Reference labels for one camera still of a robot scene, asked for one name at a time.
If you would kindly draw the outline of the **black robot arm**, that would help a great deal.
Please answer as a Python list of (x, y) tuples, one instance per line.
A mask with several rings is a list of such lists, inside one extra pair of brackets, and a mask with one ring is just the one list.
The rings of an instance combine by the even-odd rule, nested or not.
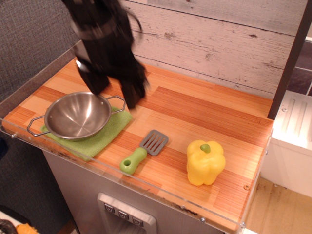
[(145, 68), (132, 52), (134, 37), (128, 12), (117, 0), (65, 0), (72, 28), (82, 42), (75, 49), (78, 72), (95, 94), (117, 79), (129, 109), (145, 97)]

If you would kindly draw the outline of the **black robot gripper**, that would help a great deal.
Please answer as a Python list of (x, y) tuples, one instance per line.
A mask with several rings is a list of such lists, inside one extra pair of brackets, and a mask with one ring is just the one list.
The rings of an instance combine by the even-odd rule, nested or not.
[(77, 52), (78, 72), (94, 95), (109, 85), (109, 77), (120, 81), (129, 110), (145, 97), (144, 67), (132, 52), (134, 38), (127, 14), (105, 15), (100, 19), (74, 16), (72, 27), (84, 50)]

